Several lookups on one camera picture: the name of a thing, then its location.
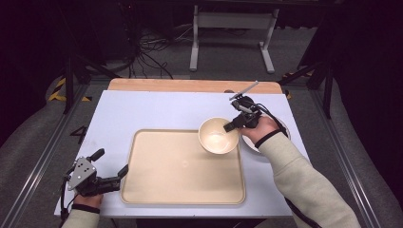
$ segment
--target white sleeve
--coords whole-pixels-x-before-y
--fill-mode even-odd
[[[360,227],[354,211],[332,184],[300,154],[282,133],[259,147],[272,164],[279,192],[321,227]],[[298,227],[306,227],[294,216]]]
[[[100,215],[82,210],[71,210],[63,228],[96,228]]]

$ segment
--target beige tray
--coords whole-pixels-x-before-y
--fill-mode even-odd
[[[140,130],[122,188],[126,203],[238,204],[245,198],[240,147],[205,151],[197,130]]]

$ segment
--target tray rim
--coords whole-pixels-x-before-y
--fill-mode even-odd
[[[131,153],[133,151],[133,146],[134,146],[134,142],[136,139],[136,136],[138,134],[141,134],[143,132],[188,132],[188,133],[198,133],[199,130],[198,129],[167,129],[167,128],[141,128],[139,130],[137,130],[133,136],[132,136],[132,142],[131,142],[131,146],[130,149],[128,151],[128,157],[127,157],[127,163],[130,163],[131,160]],[[211,153],[209,151],[207,151],[202,145],[201,148],[203,150],[205,150],[206,153],[212,154],[213,156],[225,156],[226,154],[215,154],[215,153]],[[126,201],[123,197],[123,189],[125,188],[125,184],[126,184],[126,178],[123,179],[123,183],[122,183],[122,188],[120,191],[120,198],[121,201],[124,204],[127,205],[240,205],[242,204],[245,199],[246,199],[246,185],[245,185],[245,177],[244,177],[244,172],[243,172],[243,165],[242,165],[242,158],[241,158],[241,153],[240,153],[240,140],[238,141],[236,147],[234,148],[234,150],[238,150],[238,157],[239,157],[239,165],[240,165],[240,181],[241,181],[241,188],[242,188],[242,196],[240,198],[239,201],[236,202],[155,202],[155,201],[142,201],[142,202],[133,202],[133,201]]]

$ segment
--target metal frame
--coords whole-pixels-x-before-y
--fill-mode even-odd
[[[199,59],[199,28],[231,28],[231,29],[266,29],[264,42],[259,42],[259,48],[263,57],[267,72],[275,73],[272,60],[268,51],[270,39],[278,18],[278,9],[273,13],[222,13],[199,12],[195,6],[193,13],[193,45],[190,55],[190,71],[198,69]]]

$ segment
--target hand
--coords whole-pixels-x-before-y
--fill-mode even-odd
[[[100,209],[100,206],[101,206],[103,198],[104,198],[103,194],[102,195],[97,195],[97,196],[94,196],[94,197],[83,197],[81,195],[78,195],[74,199],[74,203],[83,204],[83,205],[86,205],[86,206],[90,206],[90,207]]]
[[[273,119],[262,116],[255,128],[240,128],[240,134],[247,136],[253,144],[256,144],[261,138],[277,129],[278,125]]]

